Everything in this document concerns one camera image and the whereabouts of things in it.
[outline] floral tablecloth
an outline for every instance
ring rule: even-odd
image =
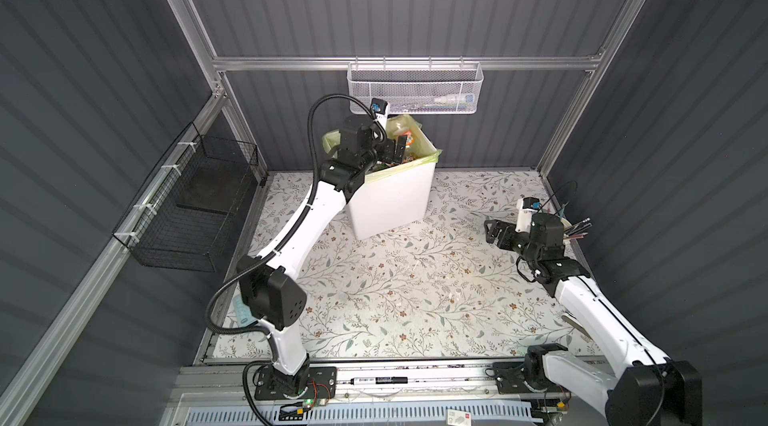
[[[280,231],[311,180],[311,173],[275,173],[252,256]],[[339,213],[298,279],[309,297],[300,319],[306,350],[318,358],[434,358],[523,355],[530,344],[560,342],[574,354],[600,354],[562,321],[562,306],[541,285],[518,276],[514,253],[485,242],[483,221],[514,222],[521,195],[548,197],[537,173],[437,170],[422,220],[360,241]],[[230,306],[225,326],[235,322]],[[258,332],[221,336],[214,353],[269,356]]]

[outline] green trash bag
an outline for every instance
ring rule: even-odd
[[[408,153],[412,154],[416,160],[398,164],[397,166],[387,168],[386,170],[376,171],[375,173],[368,173],[366,175],[367,183],[391,177],[393,174],[398,174],[423,164],[437,163],[442,150],[435,148],[435,145],[429,141],[422,131],[421,126],[421,123],[413,119],[413,116],[410,114],[401,114],[387,119],[386,134],[389,139],[395,139],[394,133],[397,131],[411,130],[413,143],[408,147]],[[341,134],[339,133],[339,130],[329,131],[322,135],[322,149],[325,150],[326,153],[331,151],[331,148],[335,147],[340,142]]]

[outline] white trash bin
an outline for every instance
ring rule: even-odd
[[[386,132],[390,138],[394,138],[396,131],[411,130],[413,143],[407,151],[416,160],[366,175],[365,183],[346,205],[357,239],[366,239],[424,218],[440,150],[420,127],[421,124],[409,114],[387,120]],[[322,137],[322,147],[328,152],[339,141],[338,130],[326,133]]]

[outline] black flat panel in basket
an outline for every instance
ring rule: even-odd
[[[200,136],[187,147],[134,227],[115,235],[147,267],[228,267],[259,181],[252,143]]]

